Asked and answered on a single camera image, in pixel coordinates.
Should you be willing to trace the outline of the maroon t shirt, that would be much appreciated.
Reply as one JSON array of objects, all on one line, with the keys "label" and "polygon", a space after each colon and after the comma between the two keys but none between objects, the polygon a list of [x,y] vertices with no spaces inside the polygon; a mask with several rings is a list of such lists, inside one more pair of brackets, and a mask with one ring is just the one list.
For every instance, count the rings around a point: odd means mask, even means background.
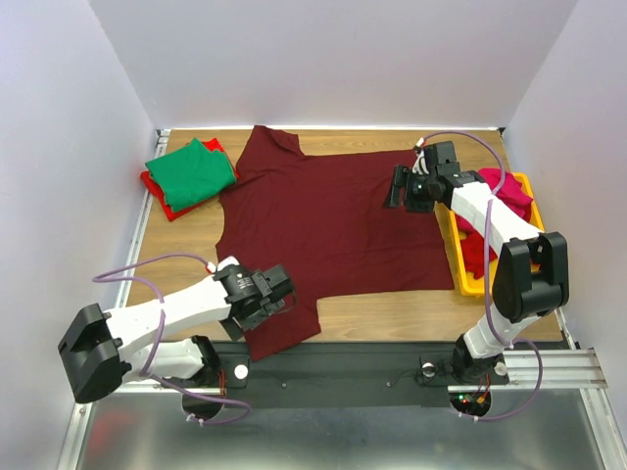
[{"label": "maroon t shirt", "polygon": [[282,265],[297,301],[246,333],[252,360],[316,335],[319,299],[453,288],[436,216],[384,205],[395,167],[413,160],[411,150],[308,156],[294,134],[253,129],[238,181],[219,197],[217,255],[252,269]]}]

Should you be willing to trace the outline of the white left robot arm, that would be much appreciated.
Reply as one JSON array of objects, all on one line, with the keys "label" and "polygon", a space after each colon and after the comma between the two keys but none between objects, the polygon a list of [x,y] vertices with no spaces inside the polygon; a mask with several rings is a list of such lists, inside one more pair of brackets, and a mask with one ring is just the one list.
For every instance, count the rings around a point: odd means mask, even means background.
[{"label": "white left robot arm", "polygon": [[125,383],[152,377],[209,385],[221,370],[211,341],[165,338],[217,322],[237,340],[281,311],[293,292],[282,265],[251,271],[229,258],[216,273],[150,302],[109,310],[87,305],[58,345],[73,397],[91,403]]}]

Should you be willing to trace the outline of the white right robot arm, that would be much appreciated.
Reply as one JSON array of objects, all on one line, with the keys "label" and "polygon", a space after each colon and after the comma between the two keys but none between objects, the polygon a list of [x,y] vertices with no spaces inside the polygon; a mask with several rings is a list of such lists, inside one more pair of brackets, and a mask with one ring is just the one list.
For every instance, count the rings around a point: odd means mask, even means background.
[{"label": "white right robot arm", "polygon": [[482,236],[486,255],[497,256],[496,269],[484,272],[484,316],[457,339],[451,358],[456,379],[472,382],[521,331],[567,303],[567,242],[517,215],[477,171],[462,170],[453,142],[421,138],[414,152],[413,166],[395,166],[385,208],[431,212],[442,204]]}]

